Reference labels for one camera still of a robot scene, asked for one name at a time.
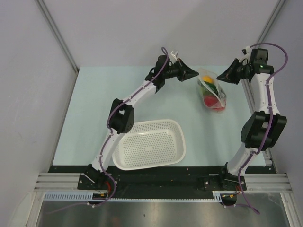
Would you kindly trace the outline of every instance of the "plastic bag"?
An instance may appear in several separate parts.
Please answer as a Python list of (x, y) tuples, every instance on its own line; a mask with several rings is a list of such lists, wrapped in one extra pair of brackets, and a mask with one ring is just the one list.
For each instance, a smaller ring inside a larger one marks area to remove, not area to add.
[(216, 80), (217, 75), (213, 72), (198, 69), (198, 91), (204, 105), (216, 111), (222, 111), (226, 107), (226, 94)]

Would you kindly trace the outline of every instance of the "cable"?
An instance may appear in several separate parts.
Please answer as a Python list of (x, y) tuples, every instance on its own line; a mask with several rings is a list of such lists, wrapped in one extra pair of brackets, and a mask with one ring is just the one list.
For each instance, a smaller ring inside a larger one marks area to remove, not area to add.
[(276, 72), (274, 72), (273, 74), (271, 74), (271, 75), (268, 77), (268, 79), (266, 80), (266, 84), (267, 84), (267, 86), (266, 86), (266, 91), (267, 91), (267, 96), (268, 96), (268, 109), (269, 109), (269, 114), (270, 114), (270, 116), (269, 116), (269, 122), (268, 122), (268, 127), (267, 127), (267, 129), (266, 129), (266, 132), (265, 132), (265, 134), (264, 134), (264, 137), (263, 137), (263, 140), (262, 140), (262, 142), (261, 142), (261, 144), (260, 144), (260, 147), (258, 148), (258, 151), (257, 151), (257, 152), (253, 151), (253, 152), (250, 154), (250, 156), (248, 157), (248, 159), (246, 160), (246, 162), (240, 167), (239, 173), (238, 173), (238, 182), (239, 182), (239, 186), (240, 186), (242, 195), (243, 195), (245, 201), (247, 202), (247, 205), (246, 205), (246, 204), (237, 204), (236, 206), (247, 206), (247, 207), (250, 207), (256, 214), (260, 214), (260, 212), (259, 212), (256, 208), (254, 208), (254, 207), (251, 205), (250, 201), (248, 200), (248, 198), (246, 197), (246, 195), (245, 195), (245, 193), (244, 193), (244, 190), (243, 190), (242, 184), (241, 184), (241, 172), (242, 172), (242, 170), (245, 168), (245, 166), (250, 162), (250, 160), (252, 159), (253, 155), (254, 155), (254, 154), (255, 154), (255, 155), (258, 155), (258, 154), (262, 151), (262, 149), (263, 149), (264, 143), (265, 143), (266, 138), (267, 138), (267, 136), (268, 136), (268, 134), (269, 134), (269, 131), (270, 131), (270, 128), (271, 128), (271, 124), (272, 124), (273, 118), (274, 118), (273, 108), (272, 108), (271, 94), (270, 94), (270, 89), (269, 89), (269, 81), (270, 81), (270, 79), (272, 79), (277, 73), (279, 73), (279, 72), (286, 66), (286, 64), (287, 64), (287, 62), (288, 62), (288, 55), (287, 55), (287, 52), (286, 52), (281, 46), (279, 46), (279, 45), (277, 45), (277, 44), (272, 44), (272, 43), (259, 43), (259, 44), (254, 44), (254, 45), (252, 45), (252, 46), (250, 46), (250, 47), (259, 46), (259, 45), (271, 45), (271, 46), (274, 46), (274, 47), (279, 48), (280, 50), (282, 50), (282, 52), (283, 52), (284, 55), (285, 55), (285, 62), (284, 62), (284, 64), (283, 64)]
[[(103, 204), (105, 204), (109, 199), (111, 199), (115, 192), (116, 192), (116, 188), (117, 188), (117, 185), (116, 185), (116, 182), (114, 180), (114, 178), (108, 173), (106, 172), (106, 170), (104, 169), (104, 167), (102, 166), (102, 154), (103, 154), (103, 150), (106, 146), (106, 144), (108, 143), (108, 141), (110, 140), (110, 138), (113, 136), (113, 130), (111, 129), (111, 127), (109, 126), (109, 121), (110, 119), (112, 118), (112, 116), (115, 114), (115, 112), (121, 107), (123, 106), (125, 103), (129, 102), (132, 98), (134, 98), (140, 91), (142, 91), (143, 89), (145, 89), (147, 86), (150, 85), (150, 83), (152, 83), (160, 74), (161, 72), (163, 71), (164, 67), (166, 66), (166, 63), (168, 62), (169, 60), (169, 53), (167, 52), (167, 50), (162, 47), (161, 48), (162, 52), (166, 55), (166, 60), (163, 64), (163, 66), (161, 67), (161, 69), (159, 70), (159, 72), (143, 87), (139, 88), (130, 98), (126, 99), (125, 101), (123, 101), (121, 104), (119, 104), (109, 115), (108, 117), (108, 120), (107, 120), (107, 128), (110, 130), (110, 134), (109, 136), (107, 137), (107, 139), (105, 140), (102, 148), (101, 148), (101, 151), (100, 151), (100, 158), (99, 158), (99, 163), (100, 163), (100, 167), (102, 169), (102, 172), (108, 176), (111, 181), (113, 182), (114, 184), (114, 189), (113, 189), (113, 192), (104, 200), (102, 201), (100, 204), (97, 204), (97, 205), (92, 205), (92, 207), (99, 207)], [(72, 204), (72, 205), (69, 205), (69, 206), (66, 206), (66, 207), (62, 207), (62, 208), (59, 208), (57, 210), (53, 210), (53, 211), (50, 211), (50, 212), (47, 212), (46, 214), (53, 214), (53, 213), (56, 213), (58, 211), (61, 211), (61, 210), (65, 210), (67, 208), (70, 208), (70, 207), (74, 207), (74, 206), (78, 206), (78, 205), (89, 205), (89, 203), (85, 203), (85, 202), (79, 202), (79, 203), (75, 203), (75, 204)]]

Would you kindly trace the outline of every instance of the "white tray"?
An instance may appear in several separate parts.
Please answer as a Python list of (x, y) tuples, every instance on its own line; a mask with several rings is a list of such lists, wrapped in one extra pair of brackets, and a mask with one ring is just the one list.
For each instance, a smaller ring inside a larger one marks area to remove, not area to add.
[(145, 169), (177, 163), (185, 152), (183, 132), (177, 122), (138, 122), (120, 140), (113, 161), (122, 170)]

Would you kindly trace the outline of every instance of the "white tabletop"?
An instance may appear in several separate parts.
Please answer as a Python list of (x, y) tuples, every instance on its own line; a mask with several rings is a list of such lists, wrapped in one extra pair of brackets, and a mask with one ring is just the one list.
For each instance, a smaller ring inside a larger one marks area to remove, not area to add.
[[(217, 74), (227, 66), (197, 66)], [(80, 69), (53, 165), (86, 166), (99, 153), (115, 98), (125, 98), (144, 81), (150, 67), (84, 67)], [(164, 87), (135, 109), (135, 122), (173, 119), (184, 133), (186, 155), (174, 166), (222, 166), (237, 152), (244, 123), (251, 114), (241, 84), (220, 83), (227, 107), (206, 109), (196, 90), (196, 78), (168, 79)], [(253, 166), (264, 166), (260, 154)]]

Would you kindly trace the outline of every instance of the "purple cable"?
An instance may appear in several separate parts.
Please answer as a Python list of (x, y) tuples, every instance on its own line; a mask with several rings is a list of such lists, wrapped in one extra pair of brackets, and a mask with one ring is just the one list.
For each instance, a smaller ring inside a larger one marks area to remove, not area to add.
[(266, 91), (267, 91), (267, 96), (268, 96), (268, 109), (269, 109), (269, 114), (270, 114), (270, 116), (269, 116), (269, 122), (268, 122), (268, 127), (267, 127), (267, 129), (266, 129), (266, 131), (265, 131), (263, 140), (262, 140), (262, 142), (261, 142), (261, 144), (260, 144), (260, 147), (259, 147), (258, 151), (257, 151), (257, 152), (253, 151), (253, 152), (250, 154), (250, 156), (249, 156), (249, 158), (246, 160), (246, 162), (240, 167), (239, 173), (238, 173), (238, 182), (239, 182), (239, 186), (240, 186), (242, 195), (243, 195), (245, 201), (247, 202), (247, 205), (246, 205), (246, 204), (238, 204), (238, 205), (236, 205), (236, 206), (248, 206), (248, 207), (250, 207), (256, 214), (260, 214), (260, 212), (250, 204), (250, 201), (248, 200), (248, 198), (246, 197), (246, 195), (245, 195), (245, 193), (244, 193), (244, 190), (243, 190), (242, 185), (241, 185), (241, 178), (240, 178), (240, 177), (241, 177), (241, 172), (242, 172), (242, 170), (245, 168), (245, 166), (250, 162), (250, 160), (252, 159), (253, 155), (254, 155), (254, 154), (256, 154), (256, 155), (260, 154), (260, 152), (261, 152), (262, 149), (263, 149), (263, 146), (264, 146), (265, 141), (266, 141), (266, 138), (267, 138), (267, 136), (268, 136), (268, 134), (269, 134), (269, 130), (270, 130), (270, 128), (271, 128), (271, 124), (272, 124), (273, 118), (274, 118), (274, 115), (273, 115), (273, 108), (272, 108), (271, 94), (270, 94), (270, 89), (269, 89), (269, 81), (270, 81), (270, 79), (272, 79), (277, 73), (279, 73), (279, 72), (286, 66), (286, 64), (287, 64), (287, 62), (288, 62), (288, 55), (287, 55), (287, 52), (286, 52), (281, 46), (279, 46), (279, 45), (277, 45), (277, 44), (272, 44), (272, 43), (259, 43), (259, 44), (254, 44), (254, 45), (252, 45), (252, 46), (250, 46), (250, 47), (259, 46), (259, 45), (271, 45), (271, 46), (274, 46), (274, 47), (279, 48), (280, 50), (283, 51), (283, 53), (284, 53), (284, 55), (285, 55), (285, 62), (284, 62), (284, 64), (282, 65), (281, 68), (279, 68), (276, 72), (274, 72), (273, 74), (271, 74), (270, 77), (268, 77), (268, 79), (266, 80)]
[[(167, 50), (166, 50), (164, 47), (162, 47), (161, 49), (162, 49), (162, 52), (166, 55), (166, 60), (165, 60), (165, 62), (164, 62), (164, 64), (163, 64), (163, 66), (161, 67), (161, 69), (159, 70), (159, 72), (156, 74), (156, 76), (154, 76), (154, 77), (153, 77), (153, 78), (152, 78), (144, 87), (139, 88), (139, 89), (138, 89), (130, 98), (128, 98), (127, 100), (125, 100), (124, 102), (122, 102), (120, 105), (118, 105), (118, 106), (109, 114), (109, 117), (108, 117), (108, 120), (107, 120), (107, 128), (110, 130), (110, 135), (107, 137), (107, 139), (105, 140), (105, 142), (104, 142), (104, 144), (103, 144), (103, 146), (102, 146), (102, 148), (101, 148), (99, 162), (100, 162), (100, 167), (101, 167), (102, 171), (104, 172), (104, 174), (105, 174), (106, 176), (108, 176), (108, 177), (112, 180), (112, 182), (113, 182), (113, 184), (114, 184), (114, 189), (113, 189), (113, 192), (110, 194), (110, 196), (109, 196), (108, 198), (106, 198), (106, 199), (105, 199), (104, 201), (102, 201), (101, 203), (95, 205), (94, 207), (99, 207), (99, 206), (105, 204), (109, 199), (111, 199), (111, 198), (114, 196), (114, 194), (115, 194), (115, 192), (116, 192), (116, 188), (117, 188), (117, 185), (116, 185), (116, 183), (115, 183), (114, 178), (113, 178), (108, 172), (106, 172), (106, 170), (103, 168), (103, 166), (102, 166), (102, 160), (101, 160), (101, 159), (102, 159), (103, 150), (104, 150), (104, 148), (105, 148), (105, 145), (108, 143), (109, 139), (110, 139), (110, 138), (112, 137), (112, 135), (113, 135), (113, 130), (112, 130), (111, 127), (109, 126), (109, 121), (110, 121), (110, 119), (112, 118), (112, 116), (115, 114), (115, 112), (116, 112), (121, 106), (123, 106), (125, 103), (129, 102), (129, 101), (130, 101), (132, 98), (134, 98), (140, 91), (142, 91), (144, 88), (146, 88), (148, 85), (150, 85), (150, 83), (152, 83), (152, 82), (160, 75), (160, 73), (163, 71), (164, 67), (166, 66), (166, 63), (167, 63), (168, 60), (169, 60), (169, 54), (168, 54)], [(79, 202), (79, 203), (71, 204), (71, 205), (68, 205), (68, 206), (59, 208), (59, 209), (57, 209), (57, 210), (53, 210), (53, 211), (47, 212), (46, 214), (53, 214), (53, 213), (59, 212), (59, 211), (61, 211), (61, 210), (65, 210), (65, 209), (67, 209), (67, 208), (75, 207), (75, 206), (78, 206), (78, 205), (87, 205), (87, 203), (86, 203), (86, 202)]]

